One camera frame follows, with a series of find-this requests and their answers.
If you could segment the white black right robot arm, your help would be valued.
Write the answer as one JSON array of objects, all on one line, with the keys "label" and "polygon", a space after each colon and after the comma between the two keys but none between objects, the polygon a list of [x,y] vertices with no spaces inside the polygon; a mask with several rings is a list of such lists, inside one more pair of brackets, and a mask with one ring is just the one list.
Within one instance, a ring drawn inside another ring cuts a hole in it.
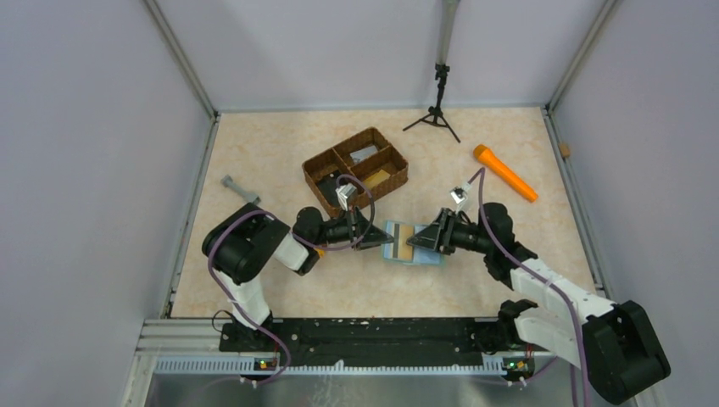
[{"label": "white black right robot arm", "polygon": [[646,310],[617,303],[579,287],[552,270],[517,239],[501,203],[485,203],[479,220],[442,209],[407,243],[449,255],[456,249],[482,254],[490,276],[525,295],[506,301],[497,337],[508,349],[538,345],[580,371],[582,389],[622,404],[671,375],[672,368]]}]

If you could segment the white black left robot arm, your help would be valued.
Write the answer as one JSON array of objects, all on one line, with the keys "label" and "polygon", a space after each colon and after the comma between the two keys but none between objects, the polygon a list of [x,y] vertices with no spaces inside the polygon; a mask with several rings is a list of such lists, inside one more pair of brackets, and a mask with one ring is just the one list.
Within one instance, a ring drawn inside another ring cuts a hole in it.
[{"label": "white black left robot arm", "polygon": [[299,210],[289,226],[258,205],[247,203],[212,229],[202,244],[211,276],[228,295],[240,340],[252,350],[266,348],[272,329],[270,307],[259,273],[275,259],[299,276],[308,274],[322,251],[366,250],[393,242],[359,208],[324,219],[316,207]]}]

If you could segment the tan striped credit card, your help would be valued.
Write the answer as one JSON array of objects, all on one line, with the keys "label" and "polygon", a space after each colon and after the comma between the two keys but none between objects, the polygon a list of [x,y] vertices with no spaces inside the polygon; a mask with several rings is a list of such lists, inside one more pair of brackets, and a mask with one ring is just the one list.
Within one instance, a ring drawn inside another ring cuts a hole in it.
[{"label": "tan striped credit card", "polygon": [[415,227],[405,223],[395,223],[393,226],[394,242],[391,248],[391,259],[412,263],[414,261],[414,248],[408,244],[408,239],[415,233]]}]

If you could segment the grey striped credit card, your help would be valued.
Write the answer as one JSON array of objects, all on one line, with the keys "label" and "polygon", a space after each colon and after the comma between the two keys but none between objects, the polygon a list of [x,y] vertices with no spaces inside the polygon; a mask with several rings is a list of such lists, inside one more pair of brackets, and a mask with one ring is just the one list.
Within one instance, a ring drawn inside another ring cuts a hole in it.
[{"label": "grey striped credit card", "polygon": [[349,157],[352,160],[353,164],[358,164],[366,159],[368,159],[370,156],[374,155],[379,151],[379,148],[374,145],[368,145],[367,147],[360,148],[358,150],[355,150],[349,154]]}]

